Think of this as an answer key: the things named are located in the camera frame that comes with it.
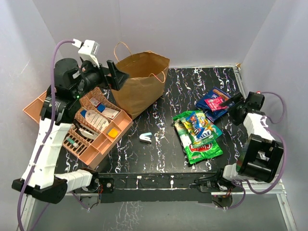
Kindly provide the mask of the brown paper bag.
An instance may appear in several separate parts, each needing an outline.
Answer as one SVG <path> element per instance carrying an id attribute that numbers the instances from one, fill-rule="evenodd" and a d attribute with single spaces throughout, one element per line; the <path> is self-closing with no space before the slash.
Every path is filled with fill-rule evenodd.
<path id="1" fill-rule="evenodd" d="M 152 51 L 144 51 L 130 53 L 125 59 L 119 60 L 116 49 L 114 56 L 116 67 L 129 74 L 129 79 L 119 91 L 112 90 L 112 95 L 117 106 L 135 119 L 163 95 L 170 59 Z M 148 64 L 167 67 L 162 71 L 149 71 L 144 68 Z"/>

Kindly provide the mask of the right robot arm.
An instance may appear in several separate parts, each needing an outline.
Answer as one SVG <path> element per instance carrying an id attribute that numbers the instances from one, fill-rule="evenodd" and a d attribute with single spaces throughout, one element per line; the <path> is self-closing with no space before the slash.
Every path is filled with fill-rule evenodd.
<path id="1" fill-rule="evenodd" d="M 267 117 L 261 111 L 265 96 L 249 92 L 245 98 L 240 92 L 222 103 L 228 106 L 232 123 L 244 125 L 248 139 L 235 164 L 226 165 L 217 173 L 215 187 L 225 191 L 232 181 L 273 181 L 283 157 L 283 144 L 267 130 Z"/>

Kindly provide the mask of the dark blue snack bag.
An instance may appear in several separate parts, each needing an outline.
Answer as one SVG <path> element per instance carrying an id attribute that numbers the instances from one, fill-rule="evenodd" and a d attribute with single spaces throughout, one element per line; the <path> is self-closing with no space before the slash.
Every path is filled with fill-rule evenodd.
<path id="1" fill-rule="evenodd" d="M 215 122 L 217 119 L 227 113 L 228 109 L 234 106 L 234 102 L 231 102 L 227 106 L 221 106 L 221 103 L 229 100 L 230 95 L 214 87 L 207 94 L 205 94 L 195 106 L 203 110 L 205 116 L 211 121 Z"/>

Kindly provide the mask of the red pink snack packet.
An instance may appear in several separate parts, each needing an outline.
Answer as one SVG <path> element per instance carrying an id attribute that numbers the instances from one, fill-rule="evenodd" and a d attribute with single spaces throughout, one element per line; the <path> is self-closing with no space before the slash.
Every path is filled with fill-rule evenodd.
<path id="1" fill-rule="evenodd" d="M 221 96 L 216 97 L 214 99 L 205 99 L 204 101 L 207 104 L 207 106 L 211 109 L 212 112 L 224 110 L 227 108 L 227 107 L 220 106 L 220 104 L 224 102 L 224 99 Z"/>

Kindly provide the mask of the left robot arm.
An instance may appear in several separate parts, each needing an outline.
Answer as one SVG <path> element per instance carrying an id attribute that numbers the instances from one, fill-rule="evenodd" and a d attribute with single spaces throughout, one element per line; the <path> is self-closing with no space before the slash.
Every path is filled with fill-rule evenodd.
<path id="1" fill-rule="evenodd" d="M 23 176 L 12 182 L 12 189 L 50 204 L 59 203 L 66 193 L 84 187 L 89 192 L 99 188 L 98 174 L 82 169 L 56 175 L 56 162 L 66 136 L 81 109 L 80 99 L 96 87 L 120 90 L 129 74 L 120 71 L 113 61 L 107 67 L 84 61 L 81 66 L 73 58 L 56 62 L 54 85 L 46 92 L 40 111 L 36 144 Z"/>

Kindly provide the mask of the green yellow chips bag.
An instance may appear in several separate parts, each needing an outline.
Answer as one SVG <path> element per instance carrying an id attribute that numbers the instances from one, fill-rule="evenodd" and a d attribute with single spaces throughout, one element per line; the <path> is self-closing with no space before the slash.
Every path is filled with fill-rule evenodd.
<path id="1" fill-rule="evenodd" d="M 172 118 L 183 149 L 186 147 L 198 148 L 202 145 L 201 141 L 197 141 L 193 126 L 187 119 L 193 112 L 196 111 L 184 111 Z"/>

